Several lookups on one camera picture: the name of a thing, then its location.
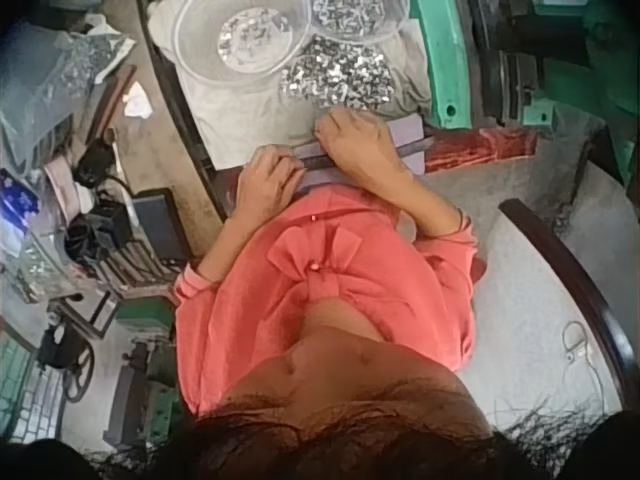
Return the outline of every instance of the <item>clear plastic bowl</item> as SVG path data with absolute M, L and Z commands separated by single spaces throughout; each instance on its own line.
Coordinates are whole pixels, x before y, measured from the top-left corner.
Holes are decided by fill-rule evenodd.
M 365 34 L 352 34 L 339 28 L 328 28 L 318 18 L 314 7 L 317 2 L 337 4 L 344 0 L 308 0 L 311 8 L 311 25 L 315 33 L 338 42 L 365 45 L 379 43 L 386 40 L 402 28 L 409 19 L 410 0 L 382 0 L 384 17 L 379 21 L 375 30 Z
M 214 86 L 263 79 L 302 46 L 311 25 L 309 1 L 188 0 L 173 31 L 177 60 Z

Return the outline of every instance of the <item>woman's right hand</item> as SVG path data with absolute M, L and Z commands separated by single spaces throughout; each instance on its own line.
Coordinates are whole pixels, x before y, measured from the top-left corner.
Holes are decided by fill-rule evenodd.
M 413 178 L 387 125 L 371 113 L 336 107 L 316 126 L 320 144 L 360 187 L 391 200 Z

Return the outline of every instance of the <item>woman's left hand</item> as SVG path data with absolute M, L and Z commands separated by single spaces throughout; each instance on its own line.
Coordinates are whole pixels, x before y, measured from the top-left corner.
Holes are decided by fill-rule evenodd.
M 245 228 L 259 229 L 289 206 L 305 173 L 291 149 L 259 148 L 240 175 L 232 218 Z

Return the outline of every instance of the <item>handwheel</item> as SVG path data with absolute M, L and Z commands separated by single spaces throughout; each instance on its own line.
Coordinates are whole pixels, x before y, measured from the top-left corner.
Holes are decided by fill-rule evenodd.
M 77 360 L 62 373 L 62 390 L 68 402 L 78 403 L 87 393 L 95 364 L 96 356 L 93 347 L 85 341 Z

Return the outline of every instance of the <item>white cloth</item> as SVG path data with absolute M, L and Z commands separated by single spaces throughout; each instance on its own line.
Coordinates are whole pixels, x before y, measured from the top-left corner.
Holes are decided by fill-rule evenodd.
M 183 0 L 163 0 L 150 10 L 155 44 L 175 62 L 172 32 Z M 427 54 L 417 21 L 379 45 L 390 62 L 397 93 L 378 113 L 402 118 L 431 109 Z M 261 145 L 298 146 L 313 140 L 313 127 L 324 111 L 310 102 L 283 98 L 279 73 L 250 87 L 215 88 L 203 84 L 176 63 L 184 95 L 216 170 L 244 165 Z

